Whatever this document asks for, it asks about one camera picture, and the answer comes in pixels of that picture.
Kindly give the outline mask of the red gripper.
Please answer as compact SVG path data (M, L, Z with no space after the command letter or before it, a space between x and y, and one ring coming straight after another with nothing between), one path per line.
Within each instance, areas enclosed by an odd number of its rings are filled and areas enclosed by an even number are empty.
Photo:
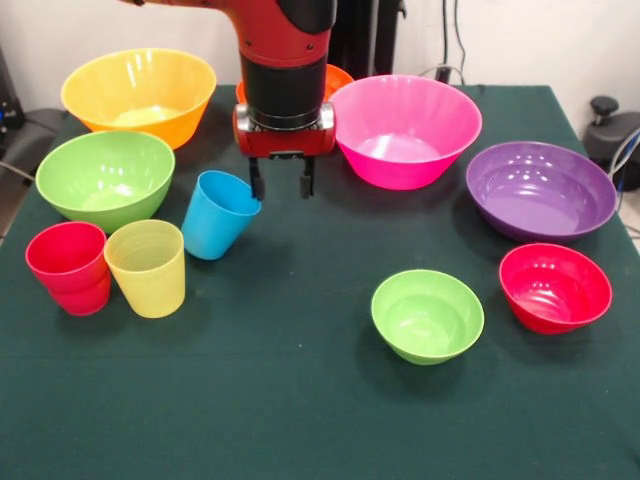
M336 116L333 105L322 104L318 119L298 130L266 129L249 116L247 104L237 104L232 116L233 130L240 151L249 158L252 197L264 199L264 179L257 158L282 155L302 156L303 172L300 176L302 199L314 196L315 157L331 152L335 145Z

